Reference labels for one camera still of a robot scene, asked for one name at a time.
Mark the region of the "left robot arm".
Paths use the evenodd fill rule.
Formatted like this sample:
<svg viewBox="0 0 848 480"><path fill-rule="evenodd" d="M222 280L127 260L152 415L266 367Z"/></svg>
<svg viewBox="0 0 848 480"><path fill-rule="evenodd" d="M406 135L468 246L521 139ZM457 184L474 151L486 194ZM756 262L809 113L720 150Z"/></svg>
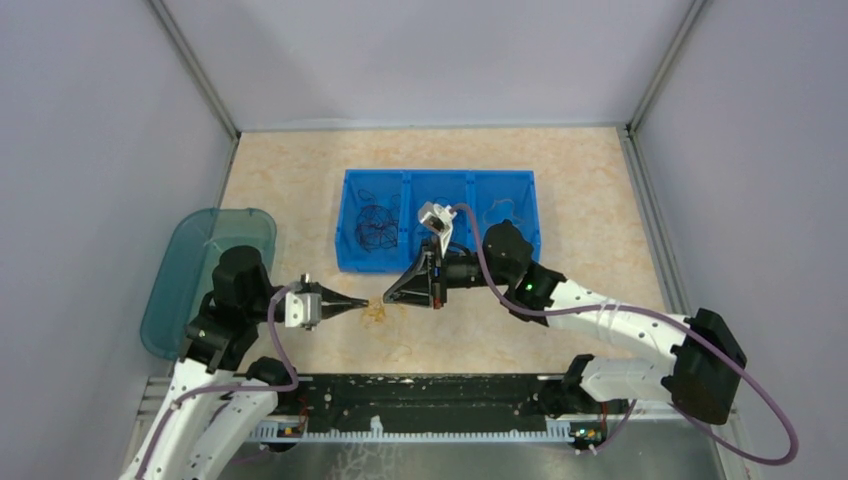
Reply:
<svg viewBox="0 0 848 480"><path fill-rule="evenodd" d="M275 287L260 251L248 245L224 251L211 278L125 479L218 478L263 418L292 411L300 399L276 327L312 329L369 304L307 275Z"/></svg>

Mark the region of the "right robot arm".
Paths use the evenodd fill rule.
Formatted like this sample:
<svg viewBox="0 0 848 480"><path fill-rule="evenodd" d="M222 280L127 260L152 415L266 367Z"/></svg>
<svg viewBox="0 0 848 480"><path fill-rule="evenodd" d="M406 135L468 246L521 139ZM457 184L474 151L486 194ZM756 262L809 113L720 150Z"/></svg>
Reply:
<svg viewBox="0 0 848 480"><path fill-rule="evenodd" d="M727 422L747 357L724 319L701 308L661 320L646 308L593 293L532 258L533 247L505 220L487 229L482 250L443 253L437 239L421 243L407 271L384 293L385 303L439 309L451 289L505 287L512 315L578 332L631 353L630 359L576 356L563 398L576 412L611 400L662 401L711 425Z"/></svg>

